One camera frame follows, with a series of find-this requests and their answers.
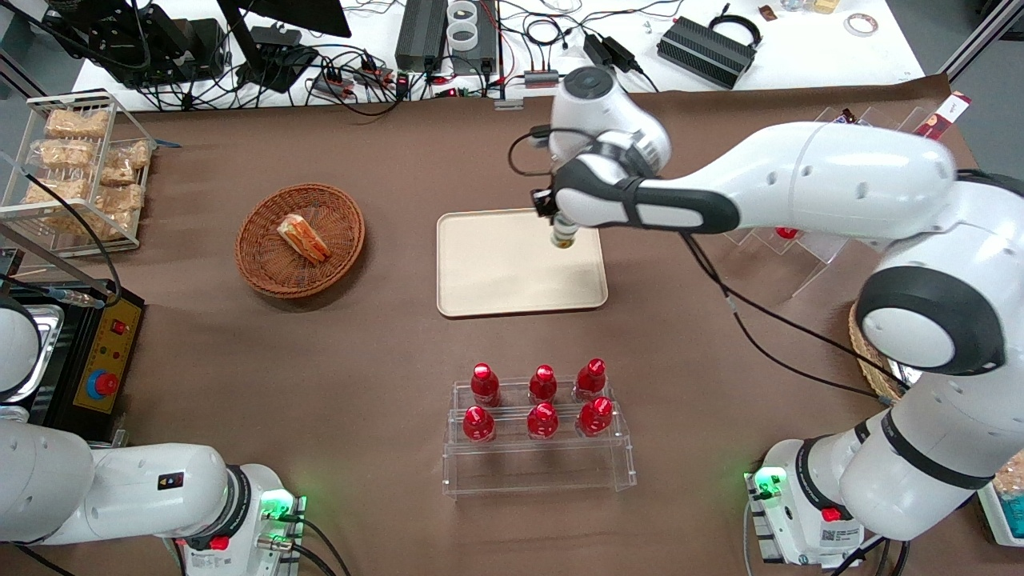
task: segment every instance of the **red emergency stop button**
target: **red emergency stop button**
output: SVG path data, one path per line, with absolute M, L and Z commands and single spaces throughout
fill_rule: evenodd
M 837 522 L 843 520 L 843 512 L 838 508 L 825 508 L 821 510 L 821 520 L 825 522 Z
M 106 372 L 96 377 L 96 392 L 99 396 L 111 396 L 118 392 L 118 377 Z

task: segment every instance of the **brown tabletop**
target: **brown tabletop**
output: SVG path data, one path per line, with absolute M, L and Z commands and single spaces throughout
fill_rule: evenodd
M 638 101 L 672 135 L 664 175 L 674 176 L 761 127 L 814 119 L 826 106 L 859 112 L 872 104 L 899 118 L 947 93 L 933 78 Z M 881 406 L 758 354 L 668 233 L 601 232 L 610 297 L 599 310 L 441 317 L 438 216 L 528 206 L 528 191 L 545 182 L 512 174 L 505 153 L 548 111 L 545 98 L 513 113 L 467 98 L 403 105 L 372 123 L 336 107 L 142 116 L 155 136 L 184 148 L 159 153 L 142 247 L 116 256 L 124 285 L 148 304 L 123 399 L 132 443 L 208 444 L 227 461 L 269 465 L 309 496 L 309 518 L 357 576 L 741 575 L 741 474 L 780 440 L 849 428 Z M 944 141 L 971 165 L 958 134 Z M 236 271 L 234 236 L 260 199 L 303 181 L 355 198 L 368 242 L 350 276 L 327 293 L 270 300 Z M 735 250 L 721 237 L 705 244 L 718 260 Z M 847 311 L 874 261 L 851 245 L 773 308 L 846 341 Z M 750 278 L 737 282 L 752 291 L 777 280 L 777 271 L 746 264 Z M 781 358 L 866 387 L 852 360 L 755 311 L 743 314 Z M 458 502 L 441 494 L 453 380 L 480 361 L 511 377 L 540 363 L 569 372 L 595 356 L 608 362 L 629 419 L 638 486 Z M 1020 574 L 1024 551 L 986 541 L 976 513 L 969 506 L 914 541 L 905 574 Z M 326 552 L 313 538 L 308 545 Z M 79 576 L 177 570 L 148 537 L 39 551 Z M 753 557 L 756 574 L 819 573 Z M 0 566 L 3 574 L 48 573 L 7 546 Z

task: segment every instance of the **red bottle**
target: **red bottle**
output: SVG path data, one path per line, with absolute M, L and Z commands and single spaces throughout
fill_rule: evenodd
M 479 406 L 470 406 L 462 420 L 462 431 L 470 442 L 490 442 L 495 439 L 495 417 Z
M 547 364 L 537 367 L 537 373 L 529 379 L 529 401 L 534 404 L 551 402 L 558 390 L 558 382 L 555 381 L 555 371 Z
M 572 398 L 577 402 L 594 400 L 601 395 L 607 377 L 604 375 L 604 361 L 595 358 L 587 363 L 577 375 L 577 383 L 572 386 Z
M 534 440 L 547 440 L 558 429 L 558 412 L 547 402 L 534 407 L 526 416 L 526 429 Z
M 588 437 L 601 434 L 611 425 L 611 401 L 603 396 L 584 404 L 577 417 L 577 433 Z
M 473 400 L 480 406 L 498 408 L 502 404 L 502 390 L 498 384 L 498 375 L 484 363 L 473 368 L 473 377 L 469 380 L 473 390 Z

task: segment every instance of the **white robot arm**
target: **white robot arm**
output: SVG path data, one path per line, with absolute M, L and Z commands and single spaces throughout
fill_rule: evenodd
M 0 304 L 3 393 L 32 373 L 39 337 L 16 301 Z M 156 535 L 179 542 L 189 574 L 272 575 L 287 550 L 288 525 L 275 519 L 297 504 L 266 466 L 225 465 L 208 446 L 91 449 L 73 434 L 0 417 L 0 542 Z
M 790 227 L 883 250 L 856 318 L 883 354 L 927 374 L 847 433 L 768 452 L 752 497 L 787 562 L 836 567 L 865 527 L 913 538 L 1024 449 L 1024 184 L 958 173 L 948 150 L 919 136 L 811 122 L 765 128 L 692 174 L 656 179 L 671 152 L 664 128 L 594 68 L 566 76 L 551 126 L 552 186 L 534 201 L 557 246 L 578 225 Z

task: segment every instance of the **clear acrylic rack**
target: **clear acrylic rack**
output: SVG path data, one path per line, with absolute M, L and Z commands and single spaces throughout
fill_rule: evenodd
M 815 122 L 834 122 L 841 116 L 843 116 L 842 111 L 835 108 L 827 108 L 820 115 L 818 115 Z M 918 107 L 914 108 L 913 112 L 904 118 L 902 122 L 897 122 L 879 109 L 868 107 L 868 109 L 857 118 L 856 123 L 862 126 L 874 126 L 900 132 L 912 132 L 925 120 L 927 120 L 929 116 L 930 113 L 928 111 Z M 801 231 L 798 232 L 795 237 L 783 238 L 776 232 L 775 229 L 771 228 L 737 230 L 725 233 L 725 237 L 740 247 L 746 247 L 751 242 L 757 241 L 760 245 L 770 248 L 771 251 L 778 256 L 784 257 L 791 250 L 793 250 L 794 253 L 805 252 L 813 256 L 813 258 L 807 259 L 810 264 L 808 268 L 803 270 L 802 280 L 799 285 L 795 286 L 793 296 L 799 294 L 801 290 L 806 288 L 807 285 L 820 276 L 821 273 L 823 273 L 825 269 L 831 264 L 833 260 L 836 259 L 836 256 L 839 255 L 843 248 L 846 247 L 848 242 L 846 238 L 819 232 Z
M 526 415 L 532 409 L 527 397 L 529 378 L 505 379 L 502 404 L 487 408 L 495 418 L 492 442 L 470 442 L 462 431 L 466 410 L 474 405 L 468 381 L 455 382 L 452 408 L 444 433 L 442 491 L 458 498 L 474 494 L 529 493 L 582 488 L 611 488 L 616 492 L 636 486 L 633 444 L 622 407 L 611 384 L 603 395 L 614 406 L 611 425 L 594 438 L 575 431 L 583 403 L 572 399 L 574 378 L 558 377 L 552 403 L 558 412 L 558 430 L 547 440 L 526 434 Z

